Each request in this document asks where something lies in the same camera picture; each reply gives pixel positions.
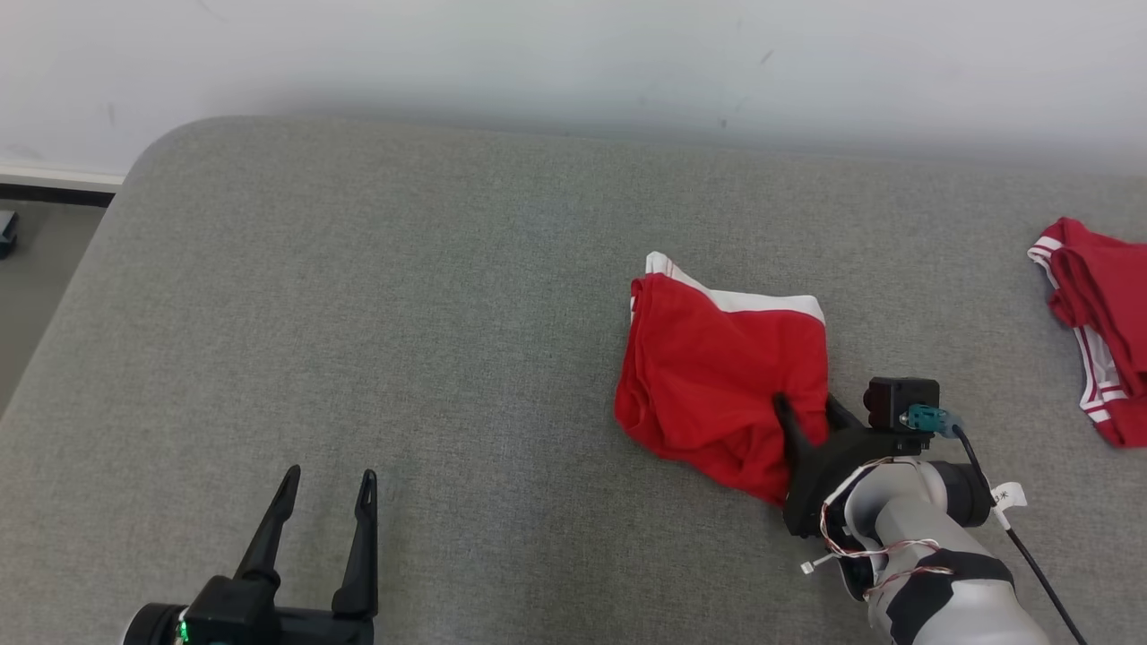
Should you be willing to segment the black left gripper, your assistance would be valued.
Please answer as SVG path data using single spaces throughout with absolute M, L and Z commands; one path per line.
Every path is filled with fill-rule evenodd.
M 235 572 L 237 581 L 279 582 L 276 555 L 283 527 L 298 498 L 302 467 L 286 472 L 276 494 L 262 518 L 253 539 L 245 547 Z M 356 495 L 356 537 L 349 549 L 348 568 L 333 593 L 331 612 L 279 609 L 279 644 L 364 644 L 375 642 L 373 617 L 379 611 L 379 502 L 377 477 L 362 473 Z

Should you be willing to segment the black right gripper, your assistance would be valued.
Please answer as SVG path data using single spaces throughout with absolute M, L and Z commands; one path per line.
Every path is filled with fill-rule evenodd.
M 866 426 L 829 393 L 824 413 L 830 436 L 814 446 L 786 393 L 774 393 L 772 405 L 783 433 L 789 473 L 785 526 L 795 538 L 819 538 L 824 502 L 858 469 L 884 458 L 920 456 L 933 440 L 931 433 L 866 432 Z

